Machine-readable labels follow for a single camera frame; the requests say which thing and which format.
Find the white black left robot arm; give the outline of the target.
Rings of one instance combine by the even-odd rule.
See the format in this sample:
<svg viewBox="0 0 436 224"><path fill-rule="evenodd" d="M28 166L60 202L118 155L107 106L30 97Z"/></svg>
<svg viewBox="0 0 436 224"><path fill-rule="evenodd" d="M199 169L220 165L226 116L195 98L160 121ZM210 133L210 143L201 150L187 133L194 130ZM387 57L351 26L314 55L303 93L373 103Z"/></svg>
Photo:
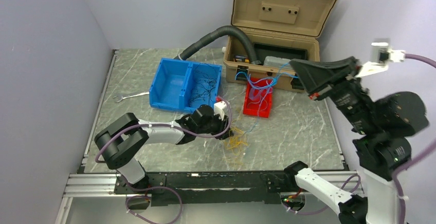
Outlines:
<svg viewBox="0 0 436 224"><path fill-rule="evenodd" d="M95 135L98 148L95 162L116 170L134 193L141 193L147 188L149 178L135 155L144 145L183 145L197 137L225 140L234 134L230 124L230 116L222 110L216 113L208 105L167 123L144 121L126 113Z"/></svg>

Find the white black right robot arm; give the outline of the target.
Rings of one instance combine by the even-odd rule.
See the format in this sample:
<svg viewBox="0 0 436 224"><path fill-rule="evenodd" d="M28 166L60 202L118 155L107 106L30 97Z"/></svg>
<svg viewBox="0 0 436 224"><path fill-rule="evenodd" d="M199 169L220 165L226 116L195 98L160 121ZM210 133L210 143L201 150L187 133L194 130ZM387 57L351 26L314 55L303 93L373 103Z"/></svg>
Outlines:
<svg viewBox="0 0 436 224"><path fill-rule="evenodd" d="M284 186L312 193L341 223L405 223L405 196L398 174L422 158L412 158L408 142L408 137L429 124L422 99L403 91L373 101L361 78L385 71L386 64L360 64L349 57L336 62L293 59L290 65L310 99L330 98L353 131L361 135L353 144L367 191L365 197L344 191L301 161L284 169Z"/></svg>

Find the grey plastic case in toolbox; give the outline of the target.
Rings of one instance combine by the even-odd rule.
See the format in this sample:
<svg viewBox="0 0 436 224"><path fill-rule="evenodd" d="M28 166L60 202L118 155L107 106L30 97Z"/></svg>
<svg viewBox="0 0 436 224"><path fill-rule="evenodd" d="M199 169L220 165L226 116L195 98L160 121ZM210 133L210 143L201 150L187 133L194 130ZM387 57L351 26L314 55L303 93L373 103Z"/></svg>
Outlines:
<svg viewBox="0 0 436 224"><path fill-rule="evenodd" d="M295 72L290 65L291 60L287 58L267 56L263 62L263 66L270 71L276 71L276 68L281 71L291 71Z"/></svg>

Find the red plastic bin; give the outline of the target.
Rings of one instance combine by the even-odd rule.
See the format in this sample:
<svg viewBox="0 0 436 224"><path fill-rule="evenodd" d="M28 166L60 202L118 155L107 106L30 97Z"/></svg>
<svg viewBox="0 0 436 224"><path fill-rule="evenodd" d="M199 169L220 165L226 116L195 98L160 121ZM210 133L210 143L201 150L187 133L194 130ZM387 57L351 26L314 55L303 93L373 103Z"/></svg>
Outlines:
<svg viewBox="0 0 436 224"><path fill-rule="evenodd" d="M246 87L243 114L269 118L273 104L273 78L250 78Z"/></svg>

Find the blue double plastic bin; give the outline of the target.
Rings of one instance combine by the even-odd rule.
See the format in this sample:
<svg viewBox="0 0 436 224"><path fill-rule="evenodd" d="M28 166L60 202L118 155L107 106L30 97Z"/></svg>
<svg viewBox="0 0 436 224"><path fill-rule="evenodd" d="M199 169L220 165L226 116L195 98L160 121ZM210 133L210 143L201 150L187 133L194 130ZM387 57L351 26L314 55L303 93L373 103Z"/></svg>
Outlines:
<svg viewBox="0 0 436 224"><path fill-rule="evenodd" d="M149 104L188 114L202 105L212 107L221 77L221 65L162 58L149 90Z"/></svg>

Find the black tray in toolbox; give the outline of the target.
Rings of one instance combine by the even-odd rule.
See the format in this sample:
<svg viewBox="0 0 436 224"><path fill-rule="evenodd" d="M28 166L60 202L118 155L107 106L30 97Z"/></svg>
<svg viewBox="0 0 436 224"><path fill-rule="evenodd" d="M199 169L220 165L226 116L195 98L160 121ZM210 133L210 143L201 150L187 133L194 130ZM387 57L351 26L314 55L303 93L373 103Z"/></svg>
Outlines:
<svg viewBox="0 0 436 224"><path fill-rule="evenodd" d="M264 63L266 57L278 57L285 59L308 60L308 51L306 49L283 47L270 44L254 43L254 48L261 63Z"/></svg>

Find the tan plastic toolbox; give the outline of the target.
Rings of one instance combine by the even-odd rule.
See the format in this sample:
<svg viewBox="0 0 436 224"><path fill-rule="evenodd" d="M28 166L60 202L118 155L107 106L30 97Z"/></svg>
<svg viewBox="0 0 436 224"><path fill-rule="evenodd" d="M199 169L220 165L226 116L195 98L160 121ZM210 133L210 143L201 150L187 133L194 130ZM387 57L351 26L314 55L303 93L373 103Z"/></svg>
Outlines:
<svg viewBox="0 0 436 224"><path fill-rule="evenodd" d="M252 44L262 43L306 49L308 61L320 60L318 38L338 0L233 0L231 24L241 29ZM230 37L224 54L227 82L245 84L246 76L261 79L279 76L276 88L303 92L295 72L267 70L259 64L235 62L246 55L243 45Z"/></svg>

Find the small box in toolbox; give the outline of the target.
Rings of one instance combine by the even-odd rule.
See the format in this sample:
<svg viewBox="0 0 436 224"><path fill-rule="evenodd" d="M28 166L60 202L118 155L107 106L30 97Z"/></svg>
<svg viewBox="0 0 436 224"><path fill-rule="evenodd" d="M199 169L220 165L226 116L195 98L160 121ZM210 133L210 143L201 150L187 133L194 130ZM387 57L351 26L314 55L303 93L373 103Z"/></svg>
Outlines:
<svg viewBox="0 0 436 224"><path fill-rule="evenodd" d="M234 61L235 62L243 62L243 63L249 63L250 60L247 56L244 55L235 55L234 56Z"/></svg>

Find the silver wrench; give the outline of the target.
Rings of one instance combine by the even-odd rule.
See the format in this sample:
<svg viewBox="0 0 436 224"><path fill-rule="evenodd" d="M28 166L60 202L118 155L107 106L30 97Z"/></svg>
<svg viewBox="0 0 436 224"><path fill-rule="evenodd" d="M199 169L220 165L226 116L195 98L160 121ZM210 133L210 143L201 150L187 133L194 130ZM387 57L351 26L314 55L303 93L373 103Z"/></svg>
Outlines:
<svg viewBox="0 0 436 224"><path fill-rule="evenodd" d="M149 92L148 91L141 91L141 92L136 92L136 93L131 93L131 94L117 94L113 96L113 99L115 101L115 103L119 103L125 99L129 99L129 98L134 98L134 97L140 97L140 96L145 96L148 95Z"/></svg>

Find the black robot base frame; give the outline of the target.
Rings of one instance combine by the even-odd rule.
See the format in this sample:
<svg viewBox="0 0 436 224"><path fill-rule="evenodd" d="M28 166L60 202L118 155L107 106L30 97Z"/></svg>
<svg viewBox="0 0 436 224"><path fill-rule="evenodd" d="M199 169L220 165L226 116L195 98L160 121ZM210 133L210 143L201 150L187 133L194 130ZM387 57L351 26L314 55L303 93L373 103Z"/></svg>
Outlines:
<svg viewBox="0 0 436 224"><path fill-rule="evenodd" d="M115 183L117 195L148 193L152 206L178 203L174 190L184 204L262 202L279 204L280 196L299 190L295 176L307 164L297 161L283 171L225 172L148 172L144 183L129 187L121 176Z"/></svg>

